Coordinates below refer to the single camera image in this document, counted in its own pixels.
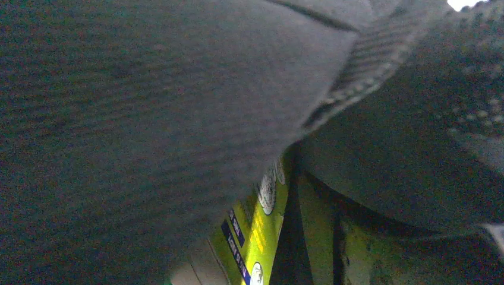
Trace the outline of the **lime green comic book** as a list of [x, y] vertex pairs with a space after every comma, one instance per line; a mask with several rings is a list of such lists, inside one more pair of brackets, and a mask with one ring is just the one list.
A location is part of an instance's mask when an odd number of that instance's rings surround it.
[[269, 284], [288, 201], [291, 162], [277, 159], [210, 238], [227, 284]]

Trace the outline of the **green treehouse book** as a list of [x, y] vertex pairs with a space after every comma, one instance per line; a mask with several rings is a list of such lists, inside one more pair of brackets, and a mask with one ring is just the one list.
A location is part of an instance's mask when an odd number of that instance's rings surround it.
[[230, 284], [228, 275], [209, 239], [196, 247], [188, 261], [170, 273], [168, 279], [169, 284]]

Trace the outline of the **black student backpack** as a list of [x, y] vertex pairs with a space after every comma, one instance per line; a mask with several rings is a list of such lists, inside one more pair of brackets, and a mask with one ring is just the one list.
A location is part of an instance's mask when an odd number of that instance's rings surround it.
[[503, 261], [503, 2], [1, 2], [2, 284], [167, 284], [282, 157]]

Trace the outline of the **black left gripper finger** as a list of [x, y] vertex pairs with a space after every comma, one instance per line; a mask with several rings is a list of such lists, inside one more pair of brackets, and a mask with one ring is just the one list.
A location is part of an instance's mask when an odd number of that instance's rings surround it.
[[502, 284], [488, 238], [447, 236], [388, 219], [294, 175], [271, 284]]

